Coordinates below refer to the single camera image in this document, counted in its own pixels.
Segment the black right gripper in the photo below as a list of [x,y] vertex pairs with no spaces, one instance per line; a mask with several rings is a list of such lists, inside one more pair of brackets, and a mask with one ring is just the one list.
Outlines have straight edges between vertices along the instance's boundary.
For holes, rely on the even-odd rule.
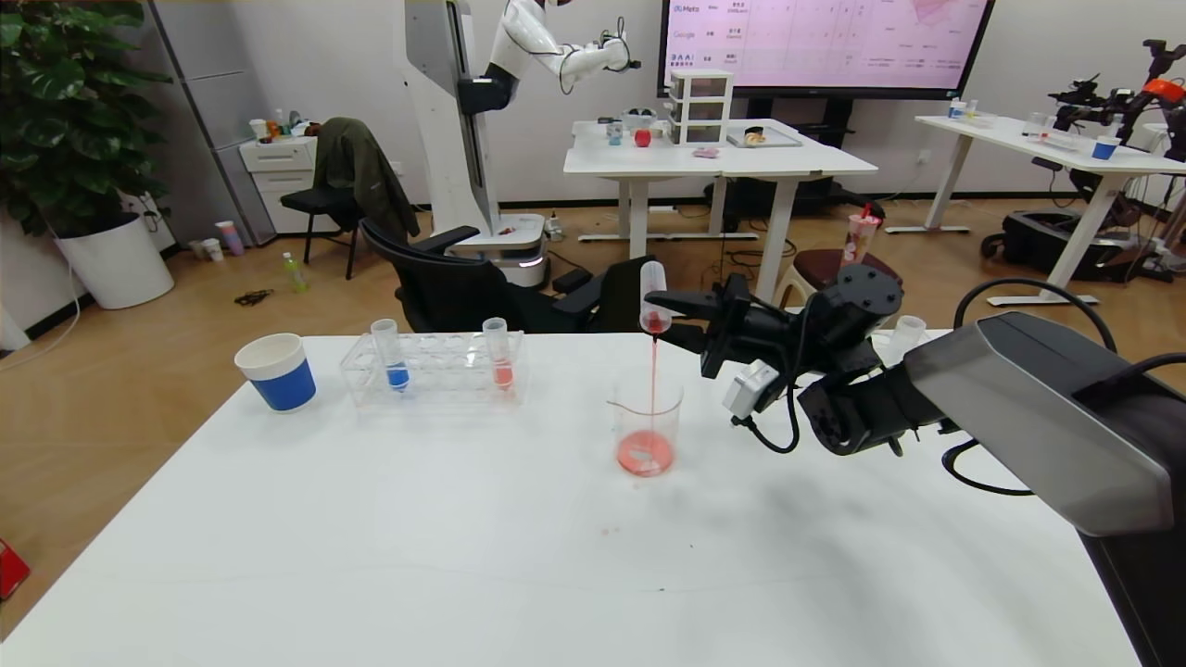
[[801,347],[801,318],[751,296],[740,273],[731,274],[712,292],[652,291],[644,301],[669,309],[674,318],[708,320],[706,331],[696,325],[672,324],[658,333],[668,345],[700,354],[702,377],[715,379],[728,360],[740,364],[761,360],[783,371]]

